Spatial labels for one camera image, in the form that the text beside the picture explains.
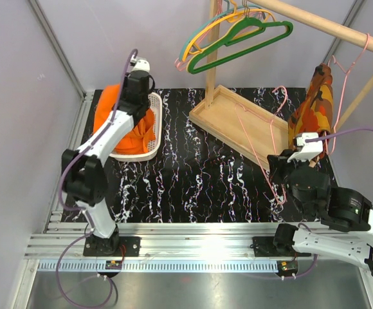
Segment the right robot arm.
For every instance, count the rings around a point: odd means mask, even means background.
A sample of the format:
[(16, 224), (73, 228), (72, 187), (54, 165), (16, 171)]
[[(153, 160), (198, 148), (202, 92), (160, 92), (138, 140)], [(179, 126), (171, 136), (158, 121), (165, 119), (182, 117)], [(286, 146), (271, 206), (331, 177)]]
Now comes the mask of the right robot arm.
[(373, 206), (353, 189), (333, 187), (328, 175), (309, 163), (290, 160), (293, 151), (267, 156), (270, 176), (286, 187), (287, 196), (296, 202), (300, 212), (313, 216), (331, 230), (354, 237), (344, 241), (320, 236), (308, 230), (281, 223), (273, 249), (280, 255), (308, 253), (323, 255), (368, 270), (373, 277)]

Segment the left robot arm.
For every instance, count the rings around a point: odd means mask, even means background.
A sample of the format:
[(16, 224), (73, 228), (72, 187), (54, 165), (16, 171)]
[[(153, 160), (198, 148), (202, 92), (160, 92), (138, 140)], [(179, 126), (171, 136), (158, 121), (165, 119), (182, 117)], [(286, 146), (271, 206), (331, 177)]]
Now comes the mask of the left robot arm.
[(61, 156), (60, 192), (75, 202), (68, 210), (82, 212), (89, 223), (89, 244), (106, 256), (119, 251), (120, 240), (105, 201), (108, 180), (104, 165), (121, 140), (152, 115), (149, 94), (153, 89), (154, 79), (143, 70), (126, 73), (122, 83), (107, 86), (98, 101), (93, 135)]

